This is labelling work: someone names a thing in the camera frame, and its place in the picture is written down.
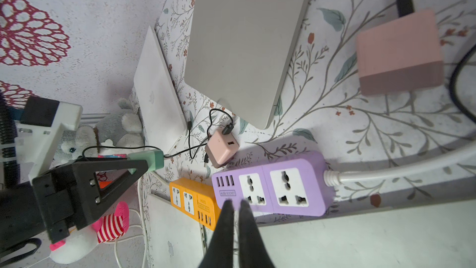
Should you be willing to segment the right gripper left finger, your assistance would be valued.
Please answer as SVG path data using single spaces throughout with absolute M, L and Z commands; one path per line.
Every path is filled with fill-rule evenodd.
M 223 204 L 218 223 L 199 268 L 232 268 L 234 249 L 234 207 L 231 200 Z

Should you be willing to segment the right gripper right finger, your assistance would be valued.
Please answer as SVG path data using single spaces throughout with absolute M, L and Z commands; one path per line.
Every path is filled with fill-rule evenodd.
M 239 265 L 241 268 L 274 268 L 248 201 L 241 200 L 238 218 Z

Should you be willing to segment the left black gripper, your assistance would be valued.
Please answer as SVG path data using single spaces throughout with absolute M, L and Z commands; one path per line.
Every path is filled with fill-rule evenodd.
M 75 161 L 1 191 L 1 256 L 29 243 L 38 249 L 42 232 L 58 243 L 69 228 L 88 227 L 147 171 L 145 160 Z

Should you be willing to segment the green charger plug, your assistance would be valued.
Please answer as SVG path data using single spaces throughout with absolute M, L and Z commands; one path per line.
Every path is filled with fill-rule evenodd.
M 130 153 L 129 160 L 145 160 L 148 164 L 148 172 L 157 171 L 164 168 L 164 152 L 162 150 L 147 150 Z

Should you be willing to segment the pink charger plug purple strip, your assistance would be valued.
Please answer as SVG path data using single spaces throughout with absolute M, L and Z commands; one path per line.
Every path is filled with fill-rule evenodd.
M 444 62 L 431 9 L 373 27 L 356 37 L 360 90 L 364 96 L 441 86 Z

